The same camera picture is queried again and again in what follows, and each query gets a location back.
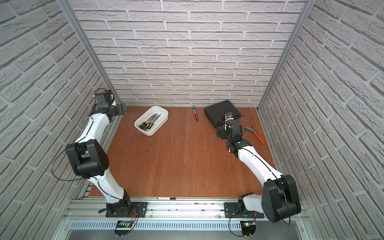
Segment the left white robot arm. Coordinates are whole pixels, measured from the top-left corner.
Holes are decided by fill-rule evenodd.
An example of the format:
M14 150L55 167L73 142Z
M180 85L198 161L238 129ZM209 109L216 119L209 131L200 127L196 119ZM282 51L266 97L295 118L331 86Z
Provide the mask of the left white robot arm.
M109 170L109 157L100 141L113 117L127 113L124 104L116 104L113 91L104 89L94 94L95 102L89 115L88 124L81 136L64 150L73 172L93 183L106 198L107 218L138 217L127 192L119 186Z

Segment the white plastic storage box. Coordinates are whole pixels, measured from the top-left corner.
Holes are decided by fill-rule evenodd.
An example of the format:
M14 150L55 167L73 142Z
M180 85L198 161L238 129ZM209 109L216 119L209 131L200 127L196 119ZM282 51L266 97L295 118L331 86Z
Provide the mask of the white plastic storage box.
M146 136L154 135L168 120L169 112L159 106L149 108L134 123L136 129Z

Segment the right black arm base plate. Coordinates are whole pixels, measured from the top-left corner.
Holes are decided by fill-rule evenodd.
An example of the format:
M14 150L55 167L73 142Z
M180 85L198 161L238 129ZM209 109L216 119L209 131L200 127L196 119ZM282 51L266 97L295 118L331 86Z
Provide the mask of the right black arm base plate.
M264 213L249 211L246 209L245 205L241 202L224 203L224 211L226 218L246 218L246 219L263 219L265 217Z

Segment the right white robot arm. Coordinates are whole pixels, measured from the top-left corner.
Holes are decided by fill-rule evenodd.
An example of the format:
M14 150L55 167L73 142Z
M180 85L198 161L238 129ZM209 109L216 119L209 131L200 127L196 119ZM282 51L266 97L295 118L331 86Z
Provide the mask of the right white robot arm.
M227 150L244 163L263 186L261 196L248 194L240 197L246 211L263 213L272 223L301 213L295 179L291 175L283 175L268 164L252 144L243 139L240 124L236 122L229 127L217 127L217 136L227 140Z

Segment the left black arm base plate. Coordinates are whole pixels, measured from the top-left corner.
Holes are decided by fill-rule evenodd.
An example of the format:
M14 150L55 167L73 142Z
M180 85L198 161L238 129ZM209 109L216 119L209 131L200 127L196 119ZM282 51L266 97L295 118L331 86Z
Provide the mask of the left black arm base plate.
M106 218L144 218L148 202L124 202L106 204Z

